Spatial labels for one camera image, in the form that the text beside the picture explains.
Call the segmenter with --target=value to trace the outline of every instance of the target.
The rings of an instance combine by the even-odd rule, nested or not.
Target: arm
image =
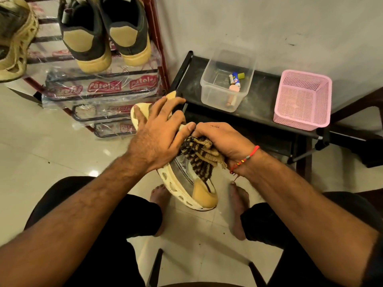
[[[200,123],[205,135],[229,159],[229,167],[254,149],[226,123]],[[378,232],[342,209],[289,167],[258,150],[235,171],[247,178],[303,246],[328,279],[360,286]]]
[[[99,177],[0,248],[1,286],[63,285],[88,253],[114,208],[149,171],[177,154],[195,124],[175,136],[185,117],[171,110],[184,99],[162,98],[148,120],[137,110],[139,131],[128,151]]]

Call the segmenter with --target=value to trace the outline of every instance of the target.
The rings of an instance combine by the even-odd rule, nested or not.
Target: plastic container
[[[237,109],[247,96],[256,65],[255,53],[251,50],[221,44],[208,62],[201,78],[201,101],[208,106],[227,112]],[[229,75],[233,72],[245,73],[239,80],[239,92],[229,89]]]
[[[330,124],[333,82],[309,72],[282,73],[274,108],[274,122],[312,131]]]

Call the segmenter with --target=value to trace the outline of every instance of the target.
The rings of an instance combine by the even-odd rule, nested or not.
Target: white wall
[[[257,69],[296,69],[333,80],[333,111],[383,86],[383,0],[156,0],[174,78],[186,53],[223,41],[251,46]],[[348,124],[360,122],[349,119]],[[362,119],[380,127],[375,112]]]

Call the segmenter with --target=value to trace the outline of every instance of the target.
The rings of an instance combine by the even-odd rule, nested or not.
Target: shoe sole
[[[22,77],[26,70],[28,47],[39,28],[39,22],[32,9],[24,25],[11,39],[7,56],[0,60],[0,83],[12,82]]]
[[[150,47],[150,40],[149,40],[149,34],[148,34],[146,48],[142,52],[137,53],[135,55],[121,54],[121,56],[124,59],[124,62],[126,65],[130,67],[138,67],[140,65],[147,63],[151,54],[152,54],[152,49]]]
[[[149,116],[149,106],[151,104],[149,103],[138,103],[136,104],[141,112],[144,114],[146,118]],[[131,109],[130,117],[132,120],[132,123],[136,130],[138,130],[138,120],[136,119],[134,115],[134,107]],[[207,187],[205,189],[203,188],[194,188],[193,191],[193,197],[197,196],[201,199],[200,202],[196,201],[193,197],[189,195],[189,193],[185,190],[185,188],[182,186],[182,184],[178,181],[176,178],[176,175],[173,172],[172,167],[170,166],[170,163],[166,164],[163,168],[157,169],[157,173],[160,175],[162,181],[164,182],[167,190],[174,195],[180,202],[182,202],[187,207],[200,211],[200,212],[206,212],[209,210],[213,210],[217,207],[218,204],[218,196],[217,193],[209,193]],[[202,205],[205,205],[205,203],[208,203],[212,207],[203,207]]]
[[[105,53],[103,56],[89,61],[77,60],[80,69],[85,73],[99,73],[104,72],[112,64],[112,53],[110,51],[109,42],[105,46]]]

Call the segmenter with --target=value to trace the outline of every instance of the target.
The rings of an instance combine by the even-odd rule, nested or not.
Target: clear plastic box
[[[255,53],[249,49],[221,44],[209,60],[201,78],[201,101],[208,106],[227,112],[237,109],[247,93],[256,66]],[[229,75],[245,73],[240,79],[239,92],[229,89]]]

